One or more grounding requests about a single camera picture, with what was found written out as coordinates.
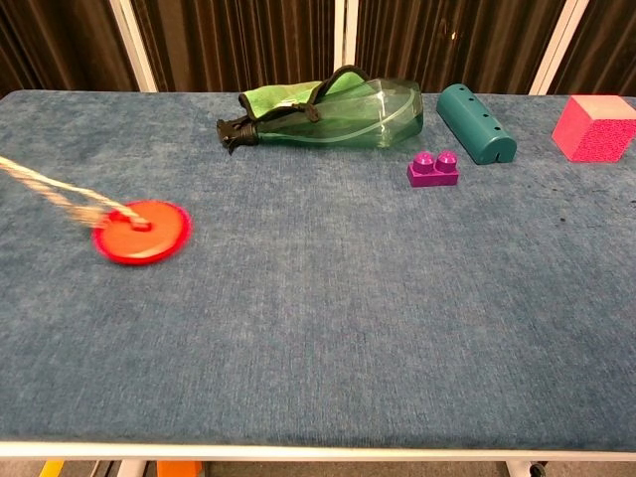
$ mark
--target red disc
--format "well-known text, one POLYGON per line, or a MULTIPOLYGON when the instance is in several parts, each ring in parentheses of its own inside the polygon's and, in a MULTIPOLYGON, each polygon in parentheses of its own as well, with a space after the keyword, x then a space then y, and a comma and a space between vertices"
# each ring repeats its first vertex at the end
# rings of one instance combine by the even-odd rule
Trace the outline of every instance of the red disc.
POLYGON ((153 263, 177 252, 190 236, 190 217, 174 204, 141 201, 126 207, 150 225, 134 228, 120 212, 108 214, 102 227, 94 229, 92 237, 97 249, 113 261, 127 265, 153 263))

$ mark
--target dark brown curtain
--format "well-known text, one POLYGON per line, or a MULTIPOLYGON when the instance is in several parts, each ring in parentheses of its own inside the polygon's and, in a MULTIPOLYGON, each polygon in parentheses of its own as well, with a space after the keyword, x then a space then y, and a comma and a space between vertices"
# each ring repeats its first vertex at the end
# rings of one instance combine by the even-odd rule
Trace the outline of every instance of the dark brown curtain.
POLYGON ((362 0, 356 63, 426 92, 527 93, 564 0, 362 0))
POLYGON ((241 91, 333 71, 333 0, 133 0, 157 86, 241 91))
POLYGON ((549 92, 636 96, 634 0, 590 0, 549 92))
POLYGON ((0 0, 0 94, 138 90, 108 0, 0 0))

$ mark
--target pink cube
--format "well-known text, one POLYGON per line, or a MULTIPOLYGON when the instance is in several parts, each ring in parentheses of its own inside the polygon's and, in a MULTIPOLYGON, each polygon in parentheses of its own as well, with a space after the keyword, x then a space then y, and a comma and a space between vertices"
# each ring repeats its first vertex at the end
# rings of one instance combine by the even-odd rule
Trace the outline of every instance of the pink cube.
POLYGON ((618 162, 636 135, 636 110, 614 95, 575 94, 553 140, 572 162, 618 162))

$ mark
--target teal cylinder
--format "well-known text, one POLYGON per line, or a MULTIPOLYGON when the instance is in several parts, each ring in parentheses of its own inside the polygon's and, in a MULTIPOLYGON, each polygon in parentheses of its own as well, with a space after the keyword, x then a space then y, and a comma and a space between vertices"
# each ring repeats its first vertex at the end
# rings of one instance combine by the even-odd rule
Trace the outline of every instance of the teal cylinder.
POLYGON ((436 110, 475 164, 513 162, 517 142, 468 86, 449 86, 436 110))

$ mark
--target rope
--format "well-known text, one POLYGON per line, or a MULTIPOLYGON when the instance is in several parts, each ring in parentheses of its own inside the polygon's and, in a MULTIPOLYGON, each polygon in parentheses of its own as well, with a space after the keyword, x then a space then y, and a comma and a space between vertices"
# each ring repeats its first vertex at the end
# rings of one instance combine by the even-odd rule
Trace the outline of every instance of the rope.
POLYGON ((65 182, 56 181, 54 179, 50 179, 42 174, 37 173, 31 169, 28 169, 24 166, 21 166, 6 157, 0 156, 0 169, 4 170, 7 174, 9 174, 14 179, 22 182, 28 188, 36 191, 37 193, 43 195, 50 202, 55 204, 56 206, 60 206, 67 210, 71 217, 82 224, 88 225, 90 227, 99 227, 103 223, 103 216, 106 214, 104 207, 110 207, 120 212, 123 216, 127 217, 133 226, 147 226, 148 221, 143 219, 141 216, 133 212, 129 207, 123 206, 118 202, 111 201, 107 197, 104 197, 101 194, 98 194, 91 189, 84 189, 81 187, 76 187, 71 184, 67 184, 65 182), (63 195, 54 192, 51 187, 57 187, 59 189, 64 189, 66 191, 75 192, 77 194, 81 194, 93 201, 99 203, 98 206, 81 206, 78 204, 73 204, 63 195))

